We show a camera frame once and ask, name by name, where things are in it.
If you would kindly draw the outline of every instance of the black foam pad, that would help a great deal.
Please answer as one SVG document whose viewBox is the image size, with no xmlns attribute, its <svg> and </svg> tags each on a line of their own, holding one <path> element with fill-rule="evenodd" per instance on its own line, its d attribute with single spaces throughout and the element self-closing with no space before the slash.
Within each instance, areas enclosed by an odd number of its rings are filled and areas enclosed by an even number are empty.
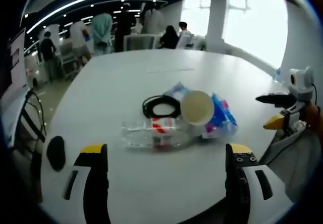
<svg viewBox="0 0 323 224">
<path fill-rule="evenodd" d="M 60 136 L 56 136 L 51 139 L 48 144 L 47 158 L 51 167 L 55 171 L 61 171 L 65 165 L 65 148 L 64 148 L 64 140 Z"/>
</svg>

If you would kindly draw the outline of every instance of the white shirt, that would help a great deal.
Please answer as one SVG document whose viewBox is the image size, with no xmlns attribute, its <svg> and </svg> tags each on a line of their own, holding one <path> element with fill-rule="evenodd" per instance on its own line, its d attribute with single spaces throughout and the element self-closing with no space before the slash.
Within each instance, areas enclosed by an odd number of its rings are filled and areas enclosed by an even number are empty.
<svg viewBox="0 0 323 224">
<path fill-rule="evenodd" d="M 78 48 L 86 45 L 85 38 L 82 33 L 83 30 L 87 30 L 83 21 L 75 22 L 70 27 L 70 34 L 73 43 L 73 48 Z"/>
<path fill-rule="evenodd" d="M 164 18 L 161 12 L 156 9 L 146 11 L 145 22 L 141 34 L 158 35 L 164 30 Z"/>
<path fill-rule="evenodd" d="M 190 32 L 190 31 L 188 31 L 188 30 L 182 30 L 181 31 L 181 33 L 180 33 L 180 37 L 182 36 L 182 35 L 191 35 L 192 33 Z"/>
</svg>

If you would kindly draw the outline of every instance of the plastic bottle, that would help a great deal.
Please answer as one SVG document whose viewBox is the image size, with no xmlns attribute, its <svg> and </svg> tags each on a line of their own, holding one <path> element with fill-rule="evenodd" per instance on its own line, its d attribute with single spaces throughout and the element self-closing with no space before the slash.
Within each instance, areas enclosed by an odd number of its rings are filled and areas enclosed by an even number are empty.
<svg viewBox="0 0 323 224">
<path fill-rule="evenodd" d="M 123 137 L 128 147 L 169 149 L 186 145 L 188 124 L 181 119 L 153 118 L 123 122 Z"/>
<path fill-rule="evenodd" d="M 280 81 L 281 81 L 281 68 L 278 68 L 278 69 L 275 71 L 275 75 L 273 76 L 273 79 L 274 79 L 276 82 L 280 82 Z"/>
</svg>

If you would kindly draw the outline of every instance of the bottle label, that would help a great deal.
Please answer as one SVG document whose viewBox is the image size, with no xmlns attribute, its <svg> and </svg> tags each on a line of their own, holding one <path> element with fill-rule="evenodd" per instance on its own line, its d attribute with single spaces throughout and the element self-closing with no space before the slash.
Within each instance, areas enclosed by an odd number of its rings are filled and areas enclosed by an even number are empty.
<svg viewBox="0 0 323 224">
<path fill-rule="evenodd" d="M 172 144 L 172 133 L 176 130 L 173 118 L 152 118 L 152 141 L 155 147 Z"/>
</svg>

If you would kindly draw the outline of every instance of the window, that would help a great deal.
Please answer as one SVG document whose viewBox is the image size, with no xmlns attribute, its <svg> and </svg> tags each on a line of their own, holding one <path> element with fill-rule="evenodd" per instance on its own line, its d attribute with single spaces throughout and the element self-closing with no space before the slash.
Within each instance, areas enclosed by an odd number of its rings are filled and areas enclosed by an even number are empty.
<svg viewBox="0 0 323 224">
<path fill-rule="evenodd" d="M 227 0 L 225 43 L 279 68 L 285 54 L 287 33 L 285 0 Z"/>
<path fill-rule="evenodd" d="M 211 0 L 184 0 L 181 21 L 187 23 L 187 29 L 199 36 L 207 34 Z"/>
</svg>

